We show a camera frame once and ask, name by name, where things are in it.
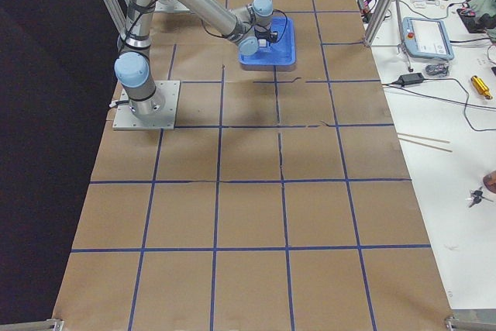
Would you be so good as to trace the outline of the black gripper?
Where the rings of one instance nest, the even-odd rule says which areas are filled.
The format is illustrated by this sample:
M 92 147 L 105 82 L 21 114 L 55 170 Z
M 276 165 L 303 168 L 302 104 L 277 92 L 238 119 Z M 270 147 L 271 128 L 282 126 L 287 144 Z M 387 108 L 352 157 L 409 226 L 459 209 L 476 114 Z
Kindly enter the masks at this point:
M 277 31 L 272 31 L 271 29 L 256 28 L 254 32 L 255 37 L 258 40 L 266 40 L 268 43 L 277 42 Z

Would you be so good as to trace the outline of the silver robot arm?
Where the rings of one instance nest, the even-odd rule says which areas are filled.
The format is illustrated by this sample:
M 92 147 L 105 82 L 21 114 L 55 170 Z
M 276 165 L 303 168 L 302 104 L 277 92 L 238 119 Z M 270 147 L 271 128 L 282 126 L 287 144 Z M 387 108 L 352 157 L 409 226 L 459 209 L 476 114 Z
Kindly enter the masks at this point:
M 150 30 L 158 2 L 129 0 L 126 23 L 119 34 L 114 70 L 129 100 L 129 113 L 138 119 L 157 117 L 167 99 L 154 81 L 150 66 Z M 218 0 L 168 0 L 182 4 L 186 12 L 164 12 L 163 18 L 177 27 L 197 16 L 202 27 L 214 28 L 212 36 L 234 43 L 243 56 L 255 54 L 264 40 L 275 43 L 279 33 L 272 29 L 272 0 L 253 0 L 236 9 L 227 9 Z

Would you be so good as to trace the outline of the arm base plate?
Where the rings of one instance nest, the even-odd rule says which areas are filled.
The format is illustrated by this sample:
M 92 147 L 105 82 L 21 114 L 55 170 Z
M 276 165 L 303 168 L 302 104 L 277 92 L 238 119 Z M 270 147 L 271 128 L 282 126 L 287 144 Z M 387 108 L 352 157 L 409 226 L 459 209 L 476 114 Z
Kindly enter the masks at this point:
M 156 91 L 152 98 L 143 102 L 131 100 L 122 89 L 115 107 L 112 128 L 114 130 L 173 130 L 180 96 L 179 81 L 155 81 Z
M 178 0 L 157 0 L 155 3 L 155 12 L 161 13 L 190 13 L 190 9 L 180 3 Z

